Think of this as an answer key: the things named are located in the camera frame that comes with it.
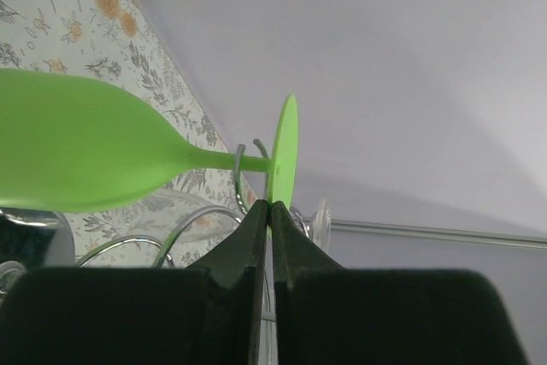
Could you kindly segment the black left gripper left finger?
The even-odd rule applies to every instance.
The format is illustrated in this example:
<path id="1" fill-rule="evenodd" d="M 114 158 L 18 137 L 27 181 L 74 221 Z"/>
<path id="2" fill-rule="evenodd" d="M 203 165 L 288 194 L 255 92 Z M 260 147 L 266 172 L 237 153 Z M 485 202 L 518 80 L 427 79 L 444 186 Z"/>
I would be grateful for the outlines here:
<path id="1" fill-rule="evenodd" d="M 187 268 L 41 268 L 1 306 L 4 364 L 255 364 L 268 205 Z"/>

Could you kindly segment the green plastic wine glass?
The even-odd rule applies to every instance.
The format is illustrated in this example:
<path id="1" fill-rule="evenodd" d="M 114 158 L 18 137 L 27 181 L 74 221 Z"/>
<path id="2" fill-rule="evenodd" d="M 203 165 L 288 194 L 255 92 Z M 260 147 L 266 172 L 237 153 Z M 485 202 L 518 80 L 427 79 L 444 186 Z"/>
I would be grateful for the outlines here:
<path id="1" fill-rule="evenodd" d="M 205 150 L 157 110 L 98 79 L 1 72 L 1 204 L 62 213 L 115 209 L 192 169 L 264 173 L 268 201 L 291 203 L 298 108 L 284 102 L 269 158 Z"/>

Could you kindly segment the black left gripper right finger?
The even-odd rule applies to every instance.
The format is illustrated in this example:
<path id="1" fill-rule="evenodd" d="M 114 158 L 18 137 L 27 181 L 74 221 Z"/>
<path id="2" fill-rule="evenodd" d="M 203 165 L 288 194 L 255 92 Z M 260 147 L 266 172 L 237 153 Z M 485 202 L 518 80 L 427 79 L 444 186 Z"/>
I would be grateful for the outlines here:
<path id="1" fill-rule="evenodd" d="M 525 364 L 503 300 L 464 269 L 345 268 L 270 208 L 282 364 Z"/>

